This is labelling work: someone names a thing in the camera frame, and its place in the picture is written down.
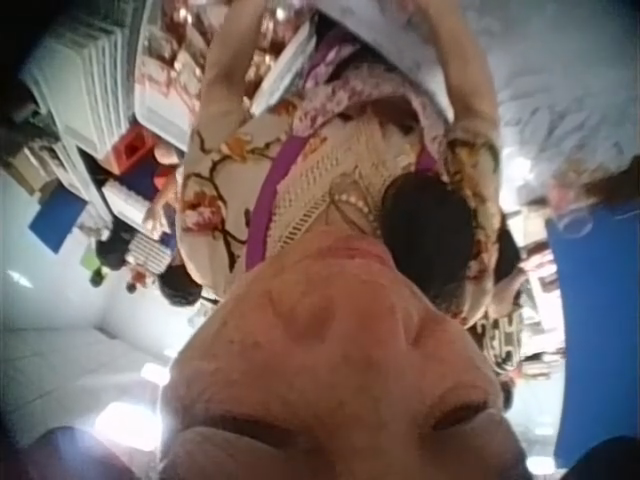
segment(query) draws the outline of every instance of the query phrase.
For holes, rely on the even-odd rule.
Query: patterned cloth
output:
[[[341,55],[337,51],[327,58],[333,61]],[[243,262],[239,260],[244,255],[251,210],[271,161],[289,135],[310,138],[278,189],[273,211],[279,213],[274,215],[273,223],[283,217],[304,216],[307,204],[321,202],[326,196],[332,175],[347,171],[363,185],[379,183],[376,178],[380,170],[370,168],[371,156],[362,156],[363,153],[379,159],[379,168],[393,174],[388,175],[392,179],[407,166],[415,166],[424,145],[437,160],[437,172],[474,211],[474,259],[468,269],[464,311],[459,314],[460,321],[471,326],[485,313],[493,291],[501,219],[495,138],[465,125],[447,127],[428,96],[400,75],[377,66],[348,70],[331,83],[322,80],[331,69],[316,71],[322,74],[313,77],[304,98],[288,97],[247,123],[234,99],[200,112],[185,162],[180,212],[179,241],[190,272],[220,296],[242,273]],[[390,97],[409,100],[420,121],[420,134],[404,134],[373,116],[368,108],[361,108],[351,120],[341,118],[347,109],[353,112],[354,107]],[[331,168],[323,167],[331,162]],[[309,173],[308,165],[318,166],[315,173]],[[283,203],[286,192],[295,190],[299,179],[313,180],[315,185],[311,189],[298,188],[306,192],[304,198],[300,197],[303,201]],[[378,185],[374,189],[374,204],[379,204],[385,187],[386,184]],[[271,238],[286,235],[286,222],[279,228],[271,226]]]

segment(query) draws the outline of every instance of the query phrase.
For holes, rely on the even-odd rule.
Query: fabric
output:
[[[368,109],[361,109],[352,120],[341,115],[389,97],[409,100],[420,121],[419,131],[403,134]],[[476,252],[468,271],[468,297],[459,317],[470,326],[483,314],[491,298],[500,225],[494,138],[465,125],[447,127],[426,95],[400,75],[376,66],[348,70],[334,82],[310,88],[304,99],[286,98],[244,125],[237,110],[225,112],[221,107],[216,112],[212,106],[205,117],[206,121],[201,115],[196,124],[187,155],[180,241],[185,258],[198,258],[199,265],[191,267],[198,270],[194,274],[216,294],[223,296],[242,273],[244,265],[239,265],[239,259],[245,255],[251,211],[272,161],[293,134],[309,140],[278,184],[266,255],[305,231],[326,205],[331,181],[341,174],[358,179],[375,210],[388,182],[415,168],[424,146],[435,158],[438,174],[474,210]],[[230,124],[230,117],[238,123]],[[205,132],[217,132],[217,142],[205,141]]]

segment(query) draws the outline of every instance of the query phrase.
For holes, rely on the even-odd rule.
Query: floral dress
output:
[[[474,211],[476,247],[460,314],[465,325],[474,323],[490,301],[497,256],[501,213],[495,138],[465,125],[447,128],[427,95],[377,66],[361,66],[334,82],[307,87],[304,98],[288,97],[250,121],[232,99],[200,112],[185,161],[178,229],[194,279],[223,297],[245,271],[252,211],[272,162],[290,136],[308,140],[278,185],[266,256],[304,233],[314,213],[326,205],[337,177],[352,175],[375,210],[388,183],[415,168],[424,148],[435,158],[438,174]],[[354,105],[387,97],[409,100],[421,128],[402,133],[367,109],[352,120],[341,118]]]

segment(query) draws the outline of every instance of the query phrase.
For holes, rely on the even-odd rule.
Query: blue panel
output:
[[[29,230],[53,253],[62,244],[87,205],[83,199],[58,185],[29,224]]]
[[[564,238],[548,225],[567,337],[555,451],[562,468],[605,439],[640,431],[637,208],[594,210],[593,229],[579,239]]]

